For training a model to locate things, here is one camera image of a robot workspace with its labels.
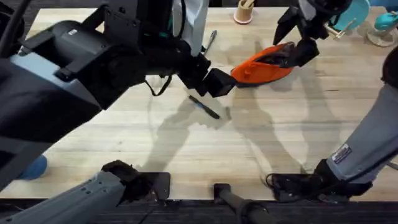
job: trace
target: wooden table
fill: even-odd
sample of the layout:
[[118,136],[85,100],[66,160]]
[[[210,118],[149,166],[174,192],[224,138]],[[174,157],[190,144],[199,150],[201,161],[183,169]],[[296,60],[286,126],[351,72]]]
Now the wooden table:
[[[271,46],[285,10],[256,8],[252,23],[240,26],[232,20],[234,9],[209,9],[204,41],[218,30],[208,52],[213,66],[228,72]],[[82,21],[91,12],[42,9],[29,34],[62,20]],[[368,21],[373,23],[384,12],[373,8]],[[0,197],[51,197],[120,159],[141,171],[170,172],[170,198],[211,199],[213,184],[226,182],[244,198],[272,200],[261,178],[303,168],[311,172],[338,149],[373,105],[383,85],[382,64],[392,48],[375,47],[358,32],[339,42],[319,40],[321,55],[287,78],[203,99],[218,108],[221,121],[196,108],[178,78],[157,98],[145,85],[135,86],[49,149],[49,168],[42,178],[14,181]],[[288,40],[298,41],[299,33],[294,30]],[[150,82],[161,84],[157,77]],[[386,167],[374,187],[354,200],[398,200],[397,184],[398,173]]]

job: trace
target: black base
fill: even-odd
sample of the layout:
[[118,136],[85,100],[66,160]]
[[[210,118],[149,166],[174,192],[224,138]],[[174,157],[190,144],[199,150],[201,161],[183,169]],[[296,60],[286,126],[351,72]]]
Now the black base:
[[145,197],[146,200],[166,200],[170,196],[171,175],[168,172],[143,172],[141,173],[150,183],[152,190]]
[[305,199],[331,203],[347,202],[373,186],[372,182],[353,184],[338,179],[326,159],[320,161],[314,174],[272,174],[267,184],[280,202]]
[[[316,180],[318,176],[310,174],[272,174],[267,183],[274,193],[274,198],[286,202],[311,195],[319,190],[320,181]],[[306,199],[318,200],[317,197]]]
[[224,204],[224,200],[220,197],[220,192],[223,190],[231,192],[231,186],[229,184],[215,184],[213,186],[214,203],[217,205]]

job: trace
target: cable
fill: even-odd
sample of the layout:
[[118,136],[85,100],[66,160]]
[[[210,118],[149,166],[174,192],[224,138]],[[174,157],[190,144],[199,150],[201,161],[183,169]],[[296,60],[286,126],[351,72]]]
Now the cable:
[[0,57],[7,57],[10,48],[12,47],[12,40],[14,40],[15,34],[18,30],[18,24],[21,22],[25,11],[30,4],[31,0],[22,0],[17,10],[13,13],[6,30],[0,40]]
[[363,170],[362,172],[360,172],[360,173],[358,173],[358,174],[356,174],[356,175],[350,177],[349,179],[346,179],[346,180],[337,182],[336,184],[333,184],[333,185],[331,185],[331,186],[329,186],[329,187],[326,187],[326,188],[324,188],[324,189],[321,189],[321,190],[319,190],[319,191],[317,191],[317,192],[314,192],[314,193],[312,193],[312,194],[304,195],[304,196],[302,196],[302,197],[300,197],[300,198],[296,198],[296,199],[294,199],[294,200],[279,201],[279,203],[294,203],[294,202],[299,202],[299,201],[302,201],[302,200],[306,200],[306,199],[309,199],[309,198],[316,197],[316,196],[318,196],[318,195],[320,195],[320,194],[322,194],[322,193],[325,193],[325,192],[327,192],[327,191],[333,190],[333,189],[336,188],[336,187],[340,187],[340,186],[342,186],[342,185],[348,184],[348,183],[350,183],[350,182],[352,182],[352,181],[354,181],[354,180],[357,180],[357,179],[363,177],[364,175],[370,173],[372,170],[374,170],[375,168],[379,167],[381,164],[383,164],[383,163],[385,163],[385,162],[391,160],[392,158],[394,158],[397,154],[398,154],[398,148],[395,149],[394,151],[392,151],[390,154],[388,154],[388,155],[384,156],[383,158],[381,158],[379,161],[377,161],[377,162],[376,162],[375,164],[373,164],[372,166],[370,166],[370,167],[368,167],[367,169]]
[[156,210],[156,207],[154,207],[154,208],[151,209],[149,212],[147,212],[147,213],[141,218],[141,220],[139,220],[138,224],[143,224],[144,221],[148,218],[148,216],[151,215],[155,210]]
[[187,5],[185,4],[185,0],[181,0],[181,8],[182,8],[182,20],[181,20],[181,28],[180,32],[177,35],[177,38],[182,37],[182,33],[184,32],[185,28],[185,21],[187,20]]

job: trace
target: orange object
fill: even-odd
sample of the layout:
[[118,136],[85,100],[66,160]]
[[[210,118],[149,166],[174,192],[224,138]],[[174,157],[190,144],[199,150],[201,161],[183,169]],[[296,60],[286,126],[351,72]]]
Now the orange object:
[[290,74],[293,68],[280,68],[279,65],[293,51],[295,44],[288,42],[266,48],[249,58],[231,72],[237,87],[254,87],[270,83]]

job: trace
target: marker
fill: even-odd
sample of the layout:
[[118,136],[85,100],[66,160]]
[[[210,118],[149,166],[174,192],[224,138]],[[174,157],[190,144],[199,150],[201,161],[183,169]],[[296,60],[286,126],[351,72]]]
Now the marker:
[[190,95],[189,99],[192,100],[198,107],[203,108],[203,110],[205,110],[206,114],[210,115],[212,118],[214,118],[214,119],[221,118],[216,112],[214,112],[212,109],[210,109],[203,103],[200,103],[200,101],[198,99],[196,99],[195,97]]

